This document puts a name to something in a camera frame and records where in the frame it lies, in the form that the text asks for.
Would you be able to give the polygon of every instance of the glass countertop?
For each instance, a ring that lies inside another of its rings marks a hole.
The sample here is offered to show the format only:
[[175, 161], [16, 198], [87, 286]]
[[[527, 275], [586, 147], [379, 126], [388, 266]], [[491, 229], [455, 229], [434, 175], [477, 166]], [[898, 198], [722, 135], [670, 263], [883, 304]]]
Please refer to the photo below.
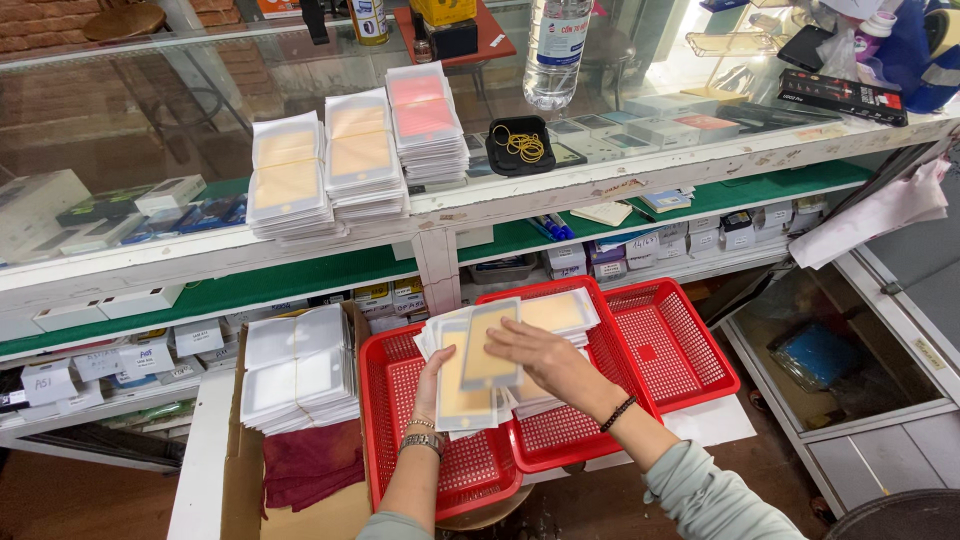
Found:
[[[836, 118], [776, 99], [788, 66], [774, 56], [777, 44], [812, 20], [804, 9], [748, 4], [710, 13], [694, 1], [598, 4], [606, 14], [590, 21], [572, 102], [541, 111], [521, 90], [529, 3], [490, 2], [517, 54], [445, 69], [465, 134], [485, 134], [499, 117], [539, 114], [551, 122], [636, 112], [637, 97], [681, 91], [721, 96], [713, 116], [736, 124], [733, 137]], [[315, 46], [299, 19], [286, 19], [243, 32], [159, 34], [0, 63], [0, 219], [10, 220], [4, 228], [12, 231], [0, 238], [0, 258], [15, 264], [60, 257], [54, 240], [64, 228], [96, 220], [64, 225], [54, 218], [89, 195], [131, 190], [115, 195], [122, 203], [141, 186], [198, 174], [206, 189], [195, 200], [246, 192], [252, 122], [311, 110], [323, 119], [326, 96], [383, 86], [389, 68], [411, 64], [396, 22], [389, 22], [390, 40], [378, 47], [360, 45], [349, 21], [329, 23], [330, 43]], [[561, 136], [553, 140], [564, 146], [555, 147], [564, 155], [560, 166], [598, 162], [575, 138]], [[617, 153], [611, 159], [638, 155], [629, 143]], [[471, 158], [468, 184], [502, 179], [481, 154]], [[37, 177], [21, 184], [54, 187], [10, 189], [20, 177]], [[30, 199], [23, 197], [28, 191]], [[105, 237], [97, 245], [111, 242]]]

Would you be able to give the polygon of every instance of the red cloth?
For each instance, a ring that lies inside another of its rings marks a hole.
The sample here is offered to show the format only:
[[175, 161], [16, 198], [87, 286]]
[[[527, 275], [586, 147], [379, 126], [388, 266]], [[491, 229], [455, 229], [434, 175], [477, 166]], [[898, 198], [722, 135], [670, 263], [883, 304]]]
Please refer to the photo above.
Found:
[[265, 506], [299, 512], [363, 481], [360, 421], [265, 437], [263, 463]]

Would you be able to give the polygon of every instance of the gray sleeve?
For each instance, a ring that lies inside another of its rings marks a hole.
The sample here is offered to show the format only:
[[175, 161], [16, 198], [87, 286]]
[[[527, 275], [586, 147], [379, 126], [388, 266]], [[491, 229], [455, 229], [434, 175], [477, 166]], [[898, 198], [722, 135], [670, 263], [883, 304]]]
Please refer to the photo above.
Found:
[[433, 540], [413, 518], [396, 512], [377, 512], [356, 540]]
[[804, 536], [782, 512], [765, 503], [737, 473], [721, 471], [713, 456], [681, 441], [644, 476], [643, 500], [660, 502], [686, 540], [797, 540]]

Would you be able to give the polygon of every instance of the red plastic basket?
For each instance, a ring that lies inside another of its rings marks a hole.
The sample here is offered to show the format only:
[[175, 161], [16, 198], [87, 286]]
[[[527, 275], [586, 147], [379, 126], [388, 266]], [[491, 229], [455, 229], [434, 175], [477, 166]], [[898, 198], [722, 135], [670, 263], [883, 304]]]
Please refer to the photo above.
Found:
[[[590, 361], [607, 379], [619, 384], [636, 402], [660, 421], [654, 400], [643, 384], [639, 370], [631, 361], [627, 343], [616, 328], [613, 315], [607, 308], [603, 292], [597, 282], [588, 276], [575, 276], [552, 282], [542, 282], [520, 288], [485, 294], [476, 303], [485, 304], [501, 298], [519, 296], [537, 298], [584, 287], [593, 300], [600, 324], [587, 332], [587, 350]], [[579, 461], [594, 459], [622, 450], [620, 445], [586, 414], [570, 406], [556, 408], [527, 418], [516, 417], [507, 423], [516, 466], [528, 474], [555, 467], [564, 467]]]
[[661, 278], [604, 296], [660, 412], [715, 400], [740, 387], [679, 283]]
[[[379, 333], [360, 349], [364, 449], [374, 512], [394, 474], [396, 450], [413, 412], [425, 363], [413, 337], [422, 328], [418, 323]], [[448, 443], [440, 466], [437, 520], [502, 501], [516, 493], [522, 480], [505, 430], [484, 430]]]

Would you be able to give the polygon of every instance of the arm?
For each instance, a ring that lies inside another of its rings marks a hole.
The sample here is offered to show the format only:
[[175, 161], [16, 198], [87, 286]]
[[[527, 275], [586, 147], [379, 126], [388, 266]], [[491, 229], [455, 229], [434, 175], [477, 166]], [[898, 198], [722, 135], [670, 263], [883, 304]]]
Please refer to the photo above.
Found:
[[[490, 329], [487, 352], [523, 365], [544, 390], [603, 425], [630, 396], [607, 380], [569, 341], [503, 319]], [[796, 527], [764, 503], [736, 473], [721, 471], [700, 445], [681, 441], [639, 405], [613, 422], [610, 435], [645, 476], [647, 503], [660, 501], [686, 539], [801, 539]]]
[[[453, 346], [430, 357], [420, 372], [411, 420], [434, 423], [437, 402], [437, 372], [453, 356]], [[404, 434], [434, 433], [422, 424], [410, 424]], [[408, 446], [396, 458], [394, 475], [380, 507], [360, 531], [357, 540], [430, 540], [437, 508], [437, 475], [440, 457], [430, 447]]]

